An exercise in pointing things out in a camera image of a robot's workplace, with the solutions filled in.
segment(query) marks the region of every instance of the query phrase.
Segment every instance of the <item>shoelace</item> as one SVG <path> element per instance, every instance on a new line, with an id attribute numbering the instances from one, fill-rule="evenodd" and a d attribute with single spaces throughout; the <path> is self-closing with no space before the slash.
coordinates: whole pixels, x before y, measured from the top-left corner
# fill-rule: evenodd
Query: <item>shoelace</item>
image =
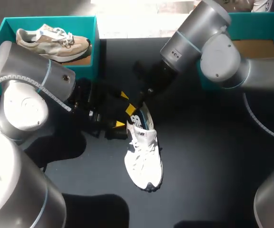
<path id="1" fill-rule="evenodd" d="M 155 146 L 154 146 L 154 143 L 152 143 L 149 147 L 143 148 L 140 146 L 140 143 L 138 142 L 137 139 L 133 139 L 132 144 L 135 149 L 135 153 L 138 154 L 135 159 L 135 163 L 133 164 L 133 169 L 139 170 L 141 172 L 147 158 L 149 156 L 154 155 Z"/>
<path id="2" fill-rule="evenodd" d="M 65 30 L 62 28 L 54 28 L 54 32 L 56 32 L 58 35 L 63 36 L 62 38 L 53 39 L 52 41 L 60 41 L 63 43 L 63 45 L 67 46 L 68 44 L 71 44 L 74 41 L 74 38 L 72 34 L 69 32 L 66 34 Z"/>

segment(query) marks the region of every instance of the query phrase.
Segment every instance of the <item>white cable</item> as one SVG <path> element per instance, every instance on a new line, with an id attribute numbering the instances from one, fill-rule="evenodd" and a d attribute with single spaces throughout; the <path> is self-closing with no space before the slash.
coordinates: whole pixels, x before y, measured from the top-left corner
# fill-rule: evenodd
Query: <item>white cable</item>
<path id="1" fill-rule="evenodd" d="M 70 112 L 71 108 L 65 105 L 62 101 L 60 101 L 58 98 L 56 98 L 50 91 L 48 91 L 46 88 L 44 88 L 41 84 L 37 83 L 36 81 L 32 80 L 31 78 L 20 76 L 20 75 L 7 75 L 0 77 L 0 83 L 6 80 L 20 80 L 28 82 L 40 90 L 42 90 L 44 93 L 46 93 L 49 97 L 51 97 L 55 102 L 57 102 L 62 108 L 64 108 L 66 111 Z"/>
<path id="2" fill-rule="evenodd" d="M 244 104 L 247 108 L 247 111 L 248 113 L 250 114 L 250 116 L 252 117 L 252 119 L 264 130 L 266 131 L 268 134 L 272 135 L 274 137 L 274 133 L 272 131 L 270 131 L 267 127 L 265 127 L 257 118 L 256 116 L 254 115 L 254 113 L 251 111 L 251 108 L 248 104 L 248 101 L 247 101 L 247 97 L 246 97 L 246 94 L 244 93 L 243 94 L 243 100 L 244 100 Z"/>

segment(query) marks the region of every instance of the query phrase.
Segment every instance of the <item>shoe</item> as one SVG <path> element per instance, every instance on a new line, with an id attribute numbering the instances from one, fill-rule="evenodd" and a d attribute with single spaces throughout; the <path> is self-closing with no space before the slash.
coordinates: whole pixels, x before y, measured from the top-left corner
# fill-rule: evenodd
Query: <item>shoe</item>
<path id="1" fill-rule="evenodd" d="M 127 135 L 131 142 L 124 157 L 127 172 L 141 190 L 152 192 L 160 188 L 163 167 L 159 154 L 157 133 L 151 114 L 145 105 L 127 122 Z"/>
<path id="2" fill-rule="evenodd" d="M 90 46 L 85 37 L 73 36 L 61 28 L 44 24 L 36 31 L 18 29 L 17 44 L 57 62 L 72 61 L 83 55 Z"/>

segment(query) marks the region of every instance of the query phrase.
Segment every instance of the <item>cardboard bottom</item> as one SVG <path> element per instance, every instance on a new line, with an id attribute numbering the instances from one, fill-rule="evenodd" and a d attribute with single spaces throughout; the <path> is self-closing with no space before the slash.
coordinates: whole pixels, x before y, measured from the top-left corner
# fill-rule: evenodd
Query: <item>cardboard bottom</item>
<path id="1" fill-rule="evenodd" d="M 274 58 L 273 40 L 233 40 L 233 43 L 245 58 Z"/>

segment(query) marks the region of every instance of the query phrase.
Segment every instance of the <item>new balance logo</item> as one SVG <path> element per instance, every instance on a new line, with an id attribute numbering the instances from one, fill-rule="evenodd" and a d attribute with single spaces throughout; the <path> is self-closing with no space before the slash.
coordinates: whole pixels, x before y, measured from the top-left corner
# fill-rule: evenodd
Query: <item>new balance logo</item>
<path id="1" fill-rule="evenodd" d="M 141 121 L 138 115 L 132 115 L 131 120 L 134 122 L 136 127 L 142 128 Z"/>

